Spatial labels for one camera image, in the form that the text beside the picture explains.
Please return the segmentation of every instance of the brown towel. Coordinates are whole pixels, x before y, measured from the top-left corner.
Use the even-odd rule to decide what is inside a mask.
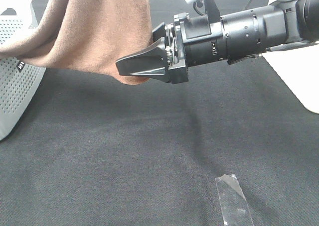
[[[30,36],[0,46],[0,59],[111,75],[126,84],[147,79],[118,74],[115,61],[152,42],[149,0],[49,0]]]

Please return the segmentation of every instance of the white laundry basket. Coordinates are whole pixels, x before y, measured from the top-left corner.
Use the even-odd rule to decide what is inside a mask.
[[[15,6],[11,4],[8,7],[14,9],[16,15],[0,15],[0,44],[16,32],[27,33],[37,27],[31,0],[11,0],[10,3],[15,3]],[[11,132],[20,119],[45,72],[45,68],[28,64],[23,66],[22,63],[18,66],[19,63],[16,58],[0,60],[0,140]]]

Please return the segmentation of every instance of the black cloth surface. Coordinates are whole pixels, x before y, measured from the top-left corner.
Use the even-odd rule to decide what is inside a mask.
[[[46,1],[34,0],[38,16]],[[150,1],[154,26],[196,15]],[[216,0],[222,14],[248,1]],[[0,225],[219,226],[214,178],[235,174],[256,226],[317,226],[319,115],[263,58],[189,78],[126,86],[48,69],[0,142]]]

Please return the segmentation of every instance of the brown cloth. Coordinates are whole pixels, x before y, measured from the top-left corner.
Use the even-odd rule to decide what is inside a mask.
[[[0,46],[0,59],[17,57],[46,68],[111,75],[122,83],[115,61],[152,42],[149,0],[49,0],[31,35]]]

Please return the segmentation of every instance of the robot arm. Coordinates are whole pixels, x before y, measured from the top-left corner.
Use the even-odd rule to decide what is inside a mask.
[[[202,3],[205,14],[197,8]],[[201,16],[175,15],[173,23],[153,31],[151,46],[119,59],[120,75],[177,84],[188,81],[188,67],[222,60],[233,64],[319,40],[319,0],[278,0],[224,16],[214,0],[197,0],[194,8]]]

